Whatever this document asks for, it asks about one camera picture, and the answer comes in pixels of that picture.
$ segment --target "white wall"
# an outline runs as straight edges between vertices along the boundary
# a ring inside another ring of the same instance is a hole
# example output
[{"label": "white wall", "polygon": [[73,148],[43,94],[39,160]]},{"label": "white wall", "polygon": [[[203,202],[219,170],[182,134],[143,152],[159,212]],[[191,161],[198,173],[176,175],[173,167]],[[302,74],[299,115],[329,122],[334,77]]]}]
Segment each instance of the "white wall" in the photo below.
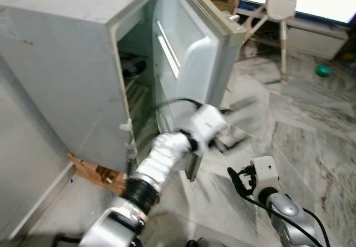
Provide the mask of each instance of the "white wall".
[{"label": "white wall", "polygon": [[0,241],[68,166],[66,152],[0,56]]}]

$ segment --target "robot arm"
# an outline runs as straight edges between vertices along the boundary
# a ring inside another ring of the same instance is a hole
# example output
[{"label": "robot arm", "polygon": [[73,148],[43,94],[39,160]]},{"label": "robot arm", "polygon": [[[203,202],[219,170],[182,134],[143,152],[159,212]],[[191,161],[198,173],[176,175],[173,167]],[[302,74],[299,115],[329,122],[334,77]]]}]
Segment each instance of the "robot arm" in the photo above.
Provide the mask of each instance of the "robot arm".
[{"label": "robot arm", "polygon": [[184,130],[160,134],[147,158],[127,181],[122,197],[117,197],[84,235],[80,247],[142,246],[137,236],[147,215],[158,201],[174,165],[187,152],[203,156],[209,142],[227,126],[220,111],[203,105]]},{"label": "robot arm", "polygon": [[[306,218],[303,208],[293,202],[288,195],[279,192],[279,177],[271,156],[253,159],[251,165],[243,167],[239,173],[236,173],[232,168],[228,168],[228,172],[239,195],[242,197],[251,195],[255,201],[299,225],[313,238],[317,239],[313,224]],[[245,177],[251,177],[249,181],[251,189],[247,190],[243,185],[240,179],[242,174]],[[283,247],[317,246],[295,226],[275,214],[268,212],[268,215],[271,218],[273,228],[280,236]]]}]

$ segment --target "refrigerator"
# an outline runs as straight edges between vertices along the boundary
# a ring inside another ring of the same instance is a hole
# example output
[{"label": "refrigerator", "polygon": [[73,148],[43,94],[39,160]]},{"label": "refrigerator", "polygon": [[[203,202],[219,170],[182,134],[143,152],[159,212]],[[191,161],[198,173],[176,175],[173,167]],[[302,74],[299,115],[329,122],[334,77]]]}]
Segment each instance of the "refrigerator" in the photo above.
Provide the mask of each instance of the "refrigerator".
[{"label": "refrigerator", "polygon": [[153,105],[219,106],[244,34],[209,0],[0,0],[0,55],[68,150],[116,171],[145,154],[147,121],[173,132],[194,111]]}]

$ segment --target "tiled floor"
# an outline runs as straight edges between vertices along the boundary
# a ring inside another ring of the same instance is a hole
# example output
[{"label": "tiled floor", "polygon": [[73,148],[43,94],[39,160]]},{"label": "tiled floor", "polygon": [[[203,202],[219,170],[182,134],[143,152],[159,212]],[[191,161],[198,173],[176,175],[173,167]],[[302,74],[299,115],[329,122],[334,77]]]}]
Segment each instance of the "tiled floor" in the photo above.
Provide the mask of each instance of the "tiled floor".
[{"label": "tiled floor", "polygon": [[[253,98],[234,119],[250,137],[228,153],[207,153],[195,182],[172,173],[142,235],[145,247],[202,236],[227,246],[281,246],[266,213],[238,196],[226,172],[262,155],[274,158],[282,190],[322,219],[333,247],[356,246],[356,76],[332,63],[333,74],[321,78],[314,58],[292,54],[288,83],[279,82],[278,55],[236,64],[223,104],[238,108]],[[22,246],[49,246],[49,235],[81,233],[99,216],[111,194],[73,180]]]}]

